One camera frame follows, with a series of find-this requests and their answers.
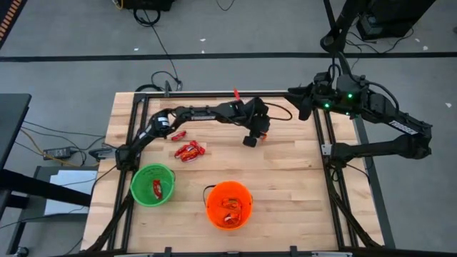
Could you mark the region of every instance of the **red candy wrapper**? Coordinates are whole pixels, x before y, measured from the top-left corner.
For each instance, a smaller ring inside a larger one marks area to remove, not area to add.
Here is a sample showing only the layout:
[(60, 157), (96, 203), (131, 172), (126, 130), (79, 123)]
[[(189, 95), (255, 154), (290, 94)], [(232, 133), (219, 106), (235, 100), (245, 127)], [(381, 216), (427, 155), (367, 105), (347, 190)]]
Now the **red candy wrapper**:
[(162, 186), (160, 185), (160, 180), (154, 180), (152, 182), (153, 185), (153, 190), (154, 190), (154, 195), (158, 200), (162, 199)]

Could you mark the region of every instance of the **green bucket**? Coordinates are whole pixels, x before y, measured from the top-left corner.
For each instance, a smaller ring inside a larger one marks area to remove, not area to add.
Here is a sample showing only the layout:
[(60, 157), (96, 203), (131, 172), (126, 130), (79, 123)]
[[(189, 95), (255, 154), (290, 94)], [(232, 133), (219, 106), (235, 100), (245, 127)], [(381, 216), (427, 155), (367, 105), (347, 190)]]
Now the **green bucket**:
[[(153, 181), (156, 179), (160, 180), (162, 199), (157, 199), (154, 194)], [(165, 165), (153, 163), (136, 172), (130, 190), (137, 203), (146, 207), (155, 207), (165, 203), (173, 195), (175, 180), (175, 174), (171, 169)]]

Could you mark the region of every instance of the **white paper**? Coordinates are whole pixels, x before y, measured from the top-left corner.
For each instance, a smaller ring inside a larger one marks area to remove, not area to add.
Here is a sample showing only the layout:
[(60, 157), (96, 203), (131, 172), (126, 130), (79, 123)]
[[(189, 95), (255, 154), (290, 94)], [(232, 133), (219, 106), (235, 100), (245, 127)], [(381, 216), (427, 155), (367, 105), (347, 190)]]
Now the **white paper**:
[[(69, 183), (75, 183), (66, 188), (70, 188), (82, 193), (90, 194), (92, 186), (94, 185), (97, 176), (97, 171), (59, 171), (57, 175), (51, 176), (50, 183), (56, 185), (65, 185)], [(55, 200), (46, 200), (46, 208), (44, 209), (44, 215), (55, 214), (55, 213), (88, 213), (89, 207), (83, 207), (72, 203), (64, 203)]]

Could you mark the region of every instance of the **black cable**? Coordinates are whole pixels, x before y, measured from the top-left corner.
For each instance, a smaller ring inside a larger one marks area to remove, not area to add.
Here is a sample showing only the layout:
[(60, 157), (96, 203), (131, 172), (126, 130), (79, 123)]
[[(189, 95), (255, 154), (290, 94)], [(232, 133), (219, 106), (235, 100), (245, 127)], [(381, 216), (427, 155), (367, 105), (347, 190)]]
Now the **black cable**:
[(286, 112), (289, 114), (289, 117), (288, 117), (287, 119), (275, 118), (275, 117), (270, 117), (270, 119), (276, 119), (276, 120), (279, 120), (279, 121), (290, 121), (290, 120), (293, 118), (292, 113), (291, 113), (288, 109), (286, 109), (286, 108), (284, 108), (284, 107), (282, 107), (282, 106), (280, 106), (280, 105), (278, 105), (278, 104), (272, 104), (272, 103), (266, 103), (266, 102), (264, 102), (264, 104), (270, 105), (270, 106), (278, 107), (278, 108), (280, 108), (280, 109), (283, 109), (284, 111), (286, 111)]
[(224, 8), (221, 6), (221, 4), (219, 3), (219, 0), (216, 0), (217, 5), (219, 6), (219, 8), (220, 8), (222, 11), (228, 11), (228, 10), (230, 10), (230, 8), (233, 6), (233, 3), (234, 3), (234, 2), (235, 2), (235, 0), (232, 0), (232, 1), (231, 1), (231, 4), (230, 4), (226, 9), (224, 9)]
[[(350, 45), (350, 46), (355, 46), (355, 47), (357, 47), (358, 50), (360, 51), (360, 54), (362, 54), (363, 51), (362, 51), (362, 48), (360, 48), (360, 46), (355, 45), (355, 44), (354, 44), (351, 40), (349, 40), (349, 39), (346, 39), (346, 43), (347, 43), (348, 45)], [(352, 66), (351, 66), (351, 71), (354, 69), (354, 66), (358, 63), (358, 61), (360, 61), (360, 57), (358, 57), (358, 58), (356, 59), (356, 61), (352, 64)]]
[[(347, 165), (348, 167), (351, 167), (351, 168), (353, 168), (353, 169), (355, 169), (355, 170), (360, 171), (361, 173), (363, 173), (363, 174), (366, 176), (366, 178), (367, 178), (367, 180), (368, 180), (368, 183), (370, 183), (370, 177), (368, 176), (368, 174), (367, 174), (365, 171), (362, 171), (361, 169), (356, 168), (356, 167), (354, 167), (354, 166), (352, 166), (352, 165), (350, 165), (350, 164), (346, 164), (346, 165)], [(336, 173), (336, 168), (335, 168), (335, 167), (332, 167), (332, 169), (333, 169), (333, 170), (332, 170), (331, 175), (330, 175), (331, 180), (332, 180), (332, 181), (335, 181), (335, 182), (338, 182), (338, 174)]]
[(78, 209), (71, 210), (71, 211), (68, 212), (68, 213), (55, 213), (55, 214), (49, 214), (49, 215), (44, 215), (44, 216), (39, 216), (39, 217), (33, 217), (33, 218), (23, 218), (23, 219), (21, 219), (20, 221), (16, 221), (16, 222), (13, 222), (13, 223), (10, 223), (10, 224), (6, 224), (5, 226), (1, 226), (0, 229), (6, 228), (6, 227), (8, 227), (8, 226), (11, 226), (11, 225), (14, 225), (14, 224), (17, 224), (17, 223), (21, 223), (21, 222), (24, 222), (24, 221), (33, 221), (33, 220), (40, 219), (40, 218), (51, 218), (51, 217), (55, 217), (55, 216), (69, 215), (69, 214), (71, 214), (71, 213), (74, 212), (74, 211), (79, 211), (79, 210), (81, 210), (82, 208), (78, 208)]
[[(144, 11), (144, 14), (146, 15), (146, 18), (148, 19), (148, 21), (151, 21), (151, 20), (149, 19), (148, 13), (146, 13), (146, 10), (143, 10), (143, 11)], [(160, 46), (161, 46), (162, 49), (164, 50), (165, 55), (169, 58), (169, 61), (170, 61), (171, 65), (173, 66), (173, 71), (174, 71), (174, 74), (176, 75), (176, 79), (179, 80), (178, 72), (176, 72), (176, 67), (174, 66), (174, 62), (173, 62), (173, 60), (171, 59), (171, 56), (169, 55), (168, 51), (166, 50), (164, 44), (162, 43), (162, 40), (160, 39), (160, 36), (159, 36), (159, 34), (157, 33), (156, 28), (154, 28), (154, 26), (151, 26), (151, 28), (154, 30), (154, 33), (155, 33), (155, 35), (157, 36), (157, 39), (159, 40)]]
[(100, 141), (101, 139), (104, 139), (106, 138), (105, 136), (101, 136), (97, 139), (95, 139), (89, 146), (87, 146), (86, 148), (80, 148), (79, 150), (82, 150), (82, 151), (87, 151), (89, 150), (90, 148), (92, 148), (92, 146), (94, 146), (94, 144), (96, 144), (98, 141)]
[(77, 146), (73, 141), (71, 141), (70, 139), (66, 138), (65, 136), (57, 136), (57, 135), (51, 135), (51, 134), (47, 134), (47, 133), (41, 133), (41, 132), (38, 132), (38, 131), (35, 131), (33, 129), (30, 129), (30, 128), (26, 128), (26, 127), (22, 127), (23, 129), (26, 129), (28, 131), (32, 131), (34, 133), (37, 133), (38, 135), (42, 135), (42, 136), (52, 136), (52, 137), (57, 137), (57, 138), (62, 138), (63, 140), (66, 140), (68, 141), (69, 143), (71, 143), (72, 145), (74, 145), (74, 147), (76, 147), (78, 150), (80, 150), (80, 154), (81, 154), (81, 160), (83, 160), (84, 162), (84, 155), (81, 153), (81, 149), (79, 148), (79, 146)]
[(22, 143), (18, 143), (18, 142), (16, 142), (16, 141), (15, 141), (14, 143), (17, 144), (17, 145), (19, 145), (19, 146), (24, 147), (25, 149), (27, 149), (27, 150), (29, 150), (29, 151), (31, 151), (31, 152), (33, 152), (33, 153), (39, 155), (39, 156), (43, 156), (41, 153), (39, 153), (39, 152), (37, 152), (37, 151), (35, 151), (35, 150), (29, 148), (28, 146), (23, 145)]
[(132, 12), (132, 14), (134, 15), (134, 18), (135, 18), (136, 23), (142, 25), (143, 27), (149, 27), (149, 26), (154, 26), (154, 25), (155, 25), (157, 22), (159, 22), (159, 20), (160, 20), (160, 17), (161, 17), (161, 12), (160, 12), (160, 10), (155, 10), (155, 11), (157, 12), (157, 18), (156, 18), (154, 21), (151, 21), (151, 20), (149, 19), (149, 17), (147, 17), (147, 18), (148, 18), (148, 21), (145, 21), (142, 17), (139, 17), (139, 16), (136, 14), (136, 13), (138, 12), (138, 9), (134, 9), (133, 12)]
[(112, 145), (110, 145), (109, 143), (102, 143), (101, 145), (102, 145), (102, 146), (109, 146), (109, 147), (111, 147), (111, 148), (113, 148), (113, 149), (117, 149), (117, 147), (112, 146)]
[(82, 153), (82, 154), (84, 155), (84, 157), (83, 157), (83, 159), (82, 159), (82, 161), (81, 161), (81, 167), (82, 167), (82, 166), (84, 166), (84, 164), (86, 163), (87, 154), (86, 154), (86, 152), (81, 151), (81, 150), (75, 151), (75, 153), (78, 153), (78, 152), (79, 152), (79, 153)]
[(30, 124), (30, 125), (33, 125), (33, 126), (37, 126), (37, 127), (42, 128), (42, 129), (46, 129), (46, 130), (53, 131), (53, 132), (68, 133), (68, 134), (82, 135), (82, 136), (98, 136), (98, 137), (100, 137), (100, 135), (94, 135), (94, 134), (89, 134), (89, 133), (79, 133), (79, 132), (60, 131), (60, 130), (56, 130), (56, 129), (52, 129), (52, 128), (47, 128), (47, 127), (45, 127), (45, 126), (38, 125), (38, 124), (29, 122), (29, 121), (24, 121), (24, 123), (27, 123), (27, 124)]
[(150, 18), (149, 18), (149, 15), (148, 15), (148, 13), (146, 12), (146, 10), (143, 10), (143, 12), (144, 12), (144, 14), (146, 15), (146, 18), (148, 19), (148, 22), (149, 22), (149, 25), (147, 25), (147, 26), (145, 26), (145, 27), (150, 26), (150, 27), (154, 30), (154, 33), (155, 33), (155, 35), (157, 36), (157, 39), (159, 40), (159, 43), (160, 43), (162, 49), (164, 50), (165, 55), (168, 57), (168, 59), (169, 59), (169, 61), (170, 61), (170, 63), (171, 63), (171, 66), (173, 67), (174, 74), (175, 74), (175, 76), (172, 76), (172, 75), (171, 75), (169, 72), (167, 72), (167, 71), (157, 71), (157, 72), (155, 72), (154, 74), (151, 75), (151, 82), (152, 82), (152, 85), (155, 86), (155, 83), (154, 83), (154, 75), (159, 74), (159, 73), (166, 73), (166, 74), (170, 75), (171, 78), (173, 78), (173, 80), (178, 84), (178, 85), (176, 86), (176, 91), (182, 91), (182, 86), (183, 86), (182, 81), (179, 80), (178, 72), (176, 71), (176, 67), (175, 67), (175, 65), (174, 65), (174, 62), (173, 62), (173, 60), (171, 59), (171, 56), (169, 55), (168, 51), (166, 50), (166, 48), (165, 48), (165, 46), (164, 46), (164, 43), (162, 43), (162, 40), (161, 40), (161, 38), (160, 38), (160, 36), (159, 36), (159, 33), (157, 33), (156, 28), (154, 28), (154, 24), (155, 24), (155, 23), (151, 22), (151, 20), (150, 20)]
[(365, 176), (366, 176), (366, 179), (368, 179), (368, 182), (370, 183), (370, 177), (368, 176), (368, 174), (365, 172), (365, 171), (362, 171), (361, 169), (359, 168), (356, 168), (350, 164), (346, 164), (348, 167), (351, 167), (353, 169), (355, 169), (356, 171), (360, 171), (361, 173), (363, 173)]
[[(152, 75), (151, 75), (151, 83), (153, 85), (156, 85), (154, 83), (154, 76), (157, 75), (157, 74), (161, 74), (161, 73), (168, 74), (176, 82), (177, 86), (176, 86), (176, 90), (175, 91), (182, 91), (182, 81), (180, 81), (179, 79), (175, 78), (173, 75), (171, 75), (171, 73), (169, 73), (167, 71), (156, 71), (156, 72), (152, 73)], [(159, 88), (162, 89), (162, 91), (165, 91), (165, 89), (163, 87), (159, 86)]]
[(377, 41), (366, 41), (366, 40), (363, 40), (360, 36), (357, 36), (357, 34), (353, 33), (352, 31), (348, 31), (348, 34), (351, 34), (351, 35), (355, 36), (358, 40), (360, 40), (362, 42), (365, 42), (365, 43), (369, 43), (369, 44), (377, 44), (378, 43)]
[(67, 183), (67, 184), (64, 184), (64, 185), (59, 185), (59, 186), (70, 186), (70, 185), (76, 185), (76, 184), (79, 184), (79, 183), (87, 183), (87, 182), (90, 182), (90, 181), (94, 181), (95, 178), (93, 179), (89, 179), (89, 180), (86, 180), (86, 181), (80, 181), (80, 182), (73, 182), (73, 183)]
[(79, 245), (79, 243), (83, 241), (83, 238), (84, 237), (81, 237), (81, 239), (79, 239), (79, 241), (70, 249), (70, 251), (67, 251), (64, 255), (70, 254)]
[(341, 67), (338, 64), (335, 64), (335, 57), (332, 58), (332, 64), (327, 69), (327, 72), (330, 73), (330, 69), (332, 69), (332, 75), (331, 75), (331, 81), (330, 85), (334, 82), (335, 80), (335, 68), (338, 69), (338, 76), (341, 76)]
[(392, 51), (392, 50), (397, 46), (397, 44), (400, 43), (400, 41), (402, 41), (402, 40), (404, 40), (404, 39), (407, 39), (407, 38), (410, 37), (410, 36), (413, 36), (413, 34), (414, 34), (414, 29), (413, 29), (413, 27), (411, 27), (411, 33), (410, 33), (408, 36), (404, 36), (404, 37), (402, 37), (402, 38), (399, 38), (399, 39), (393, 44), (393, 46), (392, 46), (391, 48), (389, 48), (389, 49), (387, 49), (387, 50), (385, 50), (385, 51), (382, 51), (382, 52), (376, 50), (374, 47), (370, 46), (369, 44), (354, 44), (353, 46), (367, 46), (367, 47), (369, 47), (371, 50), (375, 51), (377, 54), (387, 54), (388, 52)]

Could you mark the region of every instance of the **black desk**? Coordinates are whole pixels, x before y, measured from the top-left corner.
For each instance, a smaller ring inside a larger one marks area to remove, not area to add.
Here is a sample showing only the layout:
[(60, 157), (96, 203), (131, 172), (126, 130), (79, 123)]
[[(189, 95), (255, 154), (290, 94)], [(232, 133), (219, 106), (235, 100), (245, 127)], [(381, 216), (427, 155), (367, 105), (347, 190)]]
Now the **black desk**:
[[(29, 94), (0, 94), (0, 172), (13, 148), (19, 129), (29, 110)], [(25, 208), (28, 198), (11, 195), (11, 190), (0, 189), (0, 218), (7, 206)]]
[(0, 171), (29, 110), (29, 94), (0, 94)]

